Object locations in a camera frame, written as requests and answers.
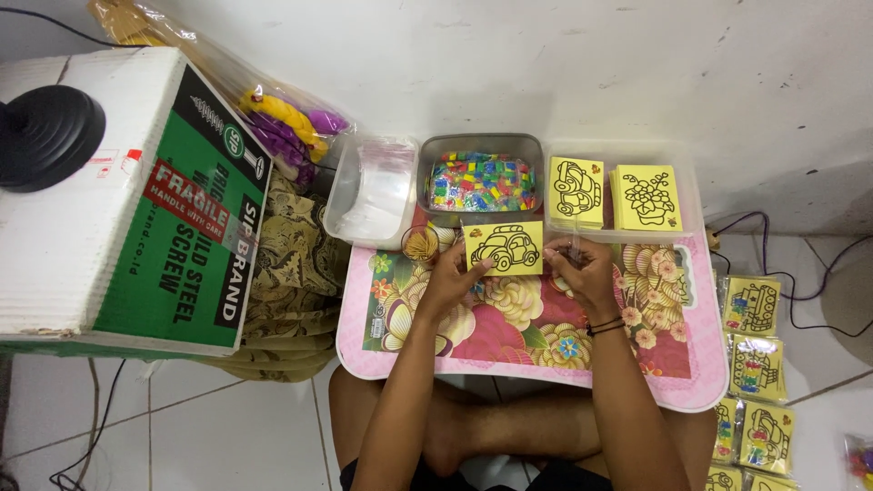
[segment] black lamp base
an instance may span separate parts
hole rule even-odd
[[[0,103],[0,188],[33,192],[88,162],[106,130],[100,104],[70,86],[43,86]]]

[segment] brown patterned cloth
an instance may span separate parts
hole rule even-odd
[[[240,349],[203,363],[244,379],[299,382],[336,356],[351,246],[325,233],[324,212],[323,197],[301,196],[272,173]]]

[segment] floral table surface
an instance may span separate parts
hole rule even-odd
[[[441,250],[456,239],[451,229],[435,230]],[[615,299],[656,400],[679,411],[715,405],[727,361],[703,232],[674,245],[613,249]],[[388,375],[429,277],[400,252],[353,249],[337,334],[350,372]],[[590,387],[592,343],[572,297],[549,271],[483,278],[440,323],[437,371]]]

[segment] person's left hand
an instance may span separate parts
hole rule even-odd
[[[430,281],[416,308],[417,315],[425,315],[434,322],[434,328],[460,303],[479,278],[491,269],[494,259],[485,258],[469,271],[464,269],[464,242],[458,241],[451,249],[440,254],[430,273]]]

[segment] cardboard box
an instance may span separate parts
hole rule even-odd
[[[0,190],[0,348],[233,353],[269,154],[175,48],[0,66],[2,101],[56,83],[98,101],[107,130],[64,182]]]

